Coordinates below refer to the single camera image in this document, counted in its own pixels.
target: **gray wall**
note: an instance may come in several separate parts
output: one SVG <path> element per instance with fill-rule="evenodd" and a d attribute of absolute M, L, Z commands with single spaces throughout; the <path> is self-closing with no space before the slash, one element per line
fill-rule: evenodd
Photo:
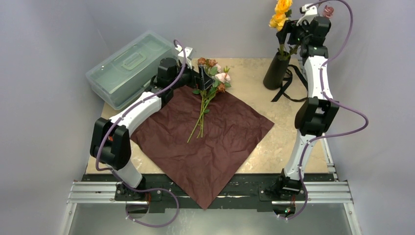
<path fill-rule="evenodd" d="M 109 53 L 81 0 L 1 1 L 0 234 L 56 235 L 103 102 L 85 72 Z"/>
<path fill-rule="evenodd" d="M 150 29 L 205 57 L 273 57 L 276 0 L 85 0 L 111 52 Z M 293 19 L 306 2 L 295 0 Z"/>
<path fill-rule="evenodd" d="M 347 179 L 366 235 L 414 234 L 415 133 L 412 0 L 348 0 L 355 24 L 345 52 L 328 66 L 334 97 L 363 111 L 368 128 L 329 140 L 341 179 Z M 348 12 L 335 15 L 327 46 L 333 55 L 346 36 Z M 331 133 L 359 127 L 358 116 L 341 110 Z"/>

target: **dark red fabric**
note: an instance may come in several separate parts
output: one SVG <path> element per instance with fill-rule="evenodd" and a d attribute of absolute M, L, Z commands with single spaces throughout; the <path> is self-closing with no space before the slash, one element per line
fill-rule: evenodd
<path fill-rule="evenodd" d="M 256 145 L 274 125 L 230 93 L 219 93 L 205 115 L 203 138 L 196 139 L 200 95 L 189 87 L 131 135 L 142 151 L 199 206 L 207 209 Z"/>

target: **plastic container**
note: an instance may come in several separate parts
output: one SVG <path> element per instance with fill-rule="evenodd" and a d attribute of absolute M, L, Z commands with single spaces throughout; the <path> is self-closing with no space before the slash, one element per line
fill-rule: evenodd
<path fill-rule="evenodd" d="M 86 77 L 97 95 L 120 110 L 144 92 L 166 57 L 177 59 L 173 43 L 147 31 L 88 71 Z"/>

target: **strap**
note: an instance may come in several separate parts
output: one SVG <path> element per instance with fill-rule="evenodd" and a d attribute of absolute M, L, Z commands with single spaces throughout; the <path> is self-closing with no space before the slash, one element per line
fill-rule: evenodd
<path fill-rule="evenodd" d="M 307 80 L 305 80 L 304 76 L 302 75 L 301 71 L 299 70 L 299 68 L 295 65 L 288 65 L 288 67 L 292 67 L 294 69 L 294 71 L 296 72 L 297 76 L 299 77 L 301 83 L 305 86 L 305 88 L 308 91 L 308 83 Z M 291 85 L 291 83 L 293 82 L 293 72 L 291 72 L 291 70 L 289 70 L 287 68 L 286 74 L 288 75 L 288 77 L 285 77 L 283 79 L 283 81 L 286 81 L 286 83 L 281 87 L 281 89 L 279 89 L 278 93 L 276 94 L 276 96 L 271 100 L 271 102 L 277 102 L 279 100 L 279 98 L 281 98 L 281 96 L 283 95 L 284 97 L 286 97 L 287 99 L 289 99 L 290 101 L 293 102 L 304 102 L 307 100 L 308 97 L 302 98 L 302 99 L 293 99 L 291 98 L 288 94 L 285 93 L 285 91 L 287 90 L 287 88 Z"/>

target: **beige tabletop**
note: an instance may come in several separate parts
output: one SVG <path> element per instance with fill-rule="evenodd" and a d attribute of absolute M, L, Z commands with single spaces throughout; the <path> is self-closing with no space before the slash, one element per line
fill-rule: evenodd
<path fill-rule="evenodd" d="M 256 146 L 248 159 L 242 164 L 237 173 L 280 173 L 287 164 L 296 139 L 294 118 L 302 103 L 292 102 L 281 97 L 278 102 L 271 102 L 277 91 L 270 91 L 262 84 L 262 79 L 268 69 L 271 59 L 216 59 L 219 65 L 228 65 L 231 70 L 232 87 L 227 91 L 241 99 L 257 112 L 275 123 L 270 132 Z M 297 60 L 291 64 L 298 65 Z M 291 98 L 300 99 L 307 96 L 307 91 L 294 73 L 293 83 L 286 91 Z M 118 111 L 108 104 L 102 110 L 103 118 L 110 118 Z M 131 142 L 131 161 L 141 173 L 163 173 L 136 145 Z M 316 143 L 305 172 L 326 173 L 323 148 Z M 86 173 L 99 173 L 95 170 L 95 158 L 90 157 Z"/>

